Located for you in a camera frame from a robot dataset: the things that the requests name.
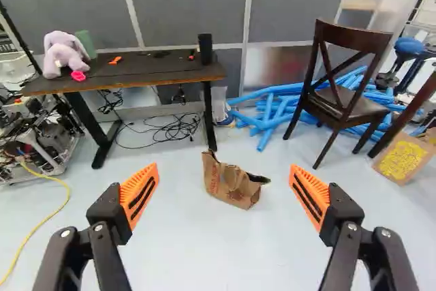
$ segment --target blue stool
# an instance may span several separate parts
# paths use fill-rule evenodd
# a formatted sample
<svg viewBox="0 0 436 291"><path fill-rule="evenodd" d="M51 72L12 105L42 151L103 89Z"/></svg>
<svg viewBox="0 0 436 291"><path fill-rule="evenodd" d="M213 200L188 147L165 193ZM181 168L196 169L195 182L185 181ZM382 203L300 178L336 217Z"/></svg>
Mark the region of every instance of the blue stool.
<svg viewBox="0 0 436 291"><path fill-rule="evenodd" d="M379 73L375 78L375 86L379 90L386 90L389 87L396 87L399 79L395 76L404 62L410 59L417 59L425 52L424 44L412 37L399 37L395 42L394 49L396 54L394 65L391 67L389 72Z"/></svg>

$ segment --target wooden desk top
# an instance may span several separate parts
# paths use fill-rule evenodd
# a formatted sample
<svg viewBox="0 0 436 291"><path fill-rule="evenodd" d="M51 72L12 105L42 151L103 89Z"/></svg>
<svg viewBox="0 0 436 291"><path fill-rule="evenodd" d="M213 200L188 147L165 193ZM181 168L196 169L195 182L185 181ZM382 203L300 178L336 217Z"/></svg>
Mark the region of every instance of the wooden desk top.
<svg viewBox="0 0 436 291"><path fill-rule="evenodd" d="M170 54L155 58L152 52L117 52L99 54L86 72L87 79L76 82L71 70L62 69L62 76L47 80L39 76L21 90L23 95L46 95L86 90L143 87L146 85L172 85L177 83L216 81L225 78L220 63L202 66L198 60L188 61L190 50L169 50ZM108 65L116 56L123 60L117 65Z"/></svg>

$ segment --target chair backrest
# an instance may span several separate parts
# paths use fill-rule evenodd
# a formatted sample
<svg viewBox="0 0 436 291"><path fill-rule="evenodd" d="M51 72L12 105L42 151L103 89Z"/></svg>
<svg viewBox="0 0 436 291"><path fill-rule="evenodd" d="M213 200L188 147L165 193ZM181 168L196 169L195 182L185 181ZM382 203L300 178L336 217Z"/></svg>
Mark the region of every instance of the chair backrest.
<svg viewBox="0 0 436 291"><path fill-rule="evenodd" d="M391 37L392 33L341 27L339 25L329 24L322 20L316 20L311 58L307 68L302 96L305 96L307 93L314 93L316 88L328 80L335 99L335 104L333 104L333 106L337 110L340 110L345 116L348 116L359 97L362 95L362 92L365 86L368 84L369 79L372 77L375 68L378 66ZM332 69L326 42L330 44L336 44L337 46L343 48L357 50L358 52ZM326 75L321 77L316 83L312 84L318 49L321 52L322 61L326 69ZM334 76L350 66L352 63L355 63L359 59L369 54L374 54L371 64L364 73L363 79L360 82L353 98L344 102L341 99L337 85L334 82Z"/></svg>

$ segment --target black cylinder speaker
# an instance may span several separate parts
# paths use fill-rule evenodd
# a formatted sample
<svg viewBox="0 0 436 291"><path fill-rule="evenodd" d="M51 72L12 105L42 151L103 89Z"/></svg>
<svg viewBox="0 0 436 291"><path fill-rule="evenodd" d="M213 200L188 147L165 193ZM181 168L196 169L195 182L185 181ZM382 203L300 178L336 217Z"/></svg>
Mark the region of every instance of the black cylinder speaker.
<svg viewBox="0 0 436 291"><path fill-rule="evenodd" d="M203 65L212 63L212 35L210 33L201 33L198 35L198 45L200 47L200 58Z"/></svg>

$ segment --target green object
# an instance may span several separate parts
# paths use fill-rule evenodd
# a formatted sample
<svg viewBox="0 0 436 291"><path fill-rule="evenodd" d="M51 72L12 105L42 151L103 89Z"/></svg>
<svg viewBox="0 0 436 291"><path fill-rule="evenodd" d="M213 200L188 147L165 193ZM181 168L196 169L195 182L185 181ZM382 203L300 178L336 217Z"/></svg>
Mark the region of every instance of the green object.
<svg viewBox="0 0 436 291"><path fill-rule="evenodd" d="M74 35L80 40L80 42L82 42L89 57L91 59L97 58L97 52L95 51L93 40L91 39L91 36L89 35L89 31L88 30L77 31L77 32L75 32Z"/></svg>

